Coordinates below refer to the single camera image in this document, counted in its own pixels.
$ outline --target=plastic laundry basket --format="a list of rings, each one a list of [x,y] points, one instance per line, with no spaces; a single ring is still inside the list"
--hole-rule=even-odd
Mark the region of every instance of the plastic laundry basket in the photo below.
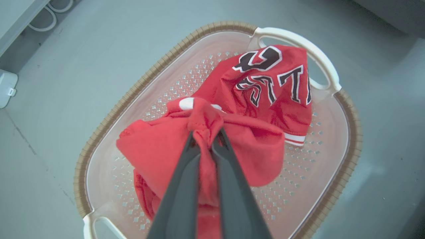
[[[115,146],[119,133],[135,120],[160,117],[166,102],[190,96],[218,62],[265,47],[264,37],[306,48],[328,80],[328,85],[310,80],[313,116],[305,145],[286,145],[281,174],[267,186],[252,188],[274,238],[313,235],[360,155],[357,110],[341,89],[332,63],[313,43],[282,29],[219,22],[199,28],[162,57],[118,102],[83,148],[74,192],[86,239],[96,238],[97,220],[127,239],[144,238],[151,225],[134,191],[133,167]]]

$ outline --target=red fabric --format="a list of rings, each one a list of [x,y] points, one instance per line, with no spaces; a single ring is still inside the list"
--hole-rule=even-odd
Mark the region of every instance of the red fabric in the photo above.
[[[159,119],[134,122],[116,145],[135,167],[137,197],[153,219],[194,131],[201,148],[198,238],[219,239],[215,164],[209,152],[214,137],[224,127],[250,186],[270,183],[282,169],[284,142],[302,146],[311,122],[306,51],[269,46],[224,60],[192,97],[169,102]]]
[[[117,148],[135,167],[136,193],[144,212],[152,219],[189,132],[194,131],[201,149],[198,237],[218,239],[217,179],[209,152],[218,131],[224,127],[249,185],[255,187],[270,183],[280,173],[283,131],[259,119],[226,114],[201,98],[174,100],[167,108],[168,112],[159,119],[138,120],[127,127],[116,142]]]
[[[226,113],[269,122],[283,129],[286,142],[302,146],[312,119],[307,52],[274,45],[231,57],[192,97],[220,105]]]

